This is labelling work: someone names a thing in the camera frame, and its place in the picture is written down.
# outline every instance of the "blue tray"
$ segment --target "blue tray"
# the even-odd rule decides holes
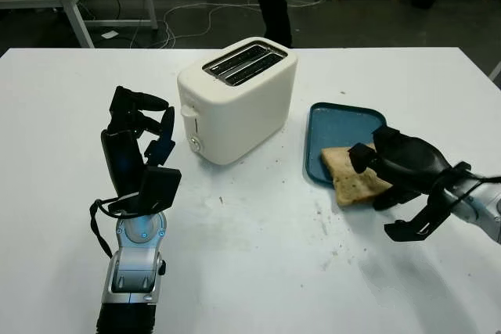
[[[332,178],[322,162],[320,151],[353,146],[357,142],[368,144],[373,141],[372,133],[381,125],[386,125],[386,119],[376,110],[326,102],[313,105],[306,135],[308,176],[319,184],[332,187]]]

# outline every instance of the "toaster slot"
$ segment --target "toaster slot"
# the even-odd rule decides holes
[[[247,50],[242,51],[239,54],[236,54],[230,57],[227,60],[223,60],[220,63],[216,63],[216,65],[212,66],[209,71],[215,75],[224,74],[233,68],[237,68],[244,63],[253,62],[262,56],[266,55],[268,50],[260,45],[254,45]]]
[[[270,53],[264,58],[259,59],[257,62],[254,62],[246,66],[242,70],[231,74],[226,78],[226,82],[231,86],[238,86],[243,82],[250,80],[252,77],[256,76],[262,71],[267,70],[269,67],[277,64],[282,59],[282,56],[275,53]]]

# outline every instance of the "floor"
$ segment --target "floor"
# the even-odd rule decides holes
[[[146,17],[144,0],[120,0],[121,18]],[[262,35],[257,7],[223,7],[207,3],[255,4],[256,0],[155,0],[157,18],[178,36],[176,48],[221,48],[239,39]],[[290,0],[290,22],[296,48],[459,46],[485,73],[501,59],[500,0],[437,0],[432,9],[413,8],[410,0]],[[116,0],[81,0],[84,17],[114,18]],[[121,28],[104,40],[110,28],[91,30],[102,48],[159,48],[166,30]],[[51,9],[0,13],[0,55],[9,47],[78,47],[63,13]],[[203,34],[186,37],[191,34]],[[173,45],[168,42],[166,48]]]

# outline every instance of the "white toaster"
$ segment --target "white toaster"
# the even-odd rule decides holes
[[[178,75],[181,115],[191,149],[227,164],[280,129],[289,113],[296,54],[248,38]]]

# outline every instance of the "robotic hand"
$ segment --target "robotic hand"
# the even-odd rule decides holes
[[[164,115],[159,123],[140,110],[164,111]],[[159,252],[166,225],[162,211],[172,205],[181,180],[179,170],[157,167],[175,145],[171,140],[174,108],[163,99],[119,86],[110,113],[101,142],[117,198],[97,199],[90,208],[91,229],[111,258],[96,327],[98,333],[151,333],[160,276],[166,268]],[[159,136],[146,148],[146,164],[137,143],[144,131]],[[119,249],[114,255],[99,234],[98,209],[117,219]]]
[[[374,209],[406,203],[422,193],[429,195],[427,205],[411,221],[384,226],[391,239],[425,240],[452,213],[501,243],[501,187],[492,184],[501,183],[501,177],[472,174],[471,166],[464,162],[452,167],[429,143],[386,126],[375,130],[373,139],[376,150],[356,144],[349,155],[357,173],[369,167],[393,184],[374,200]]]

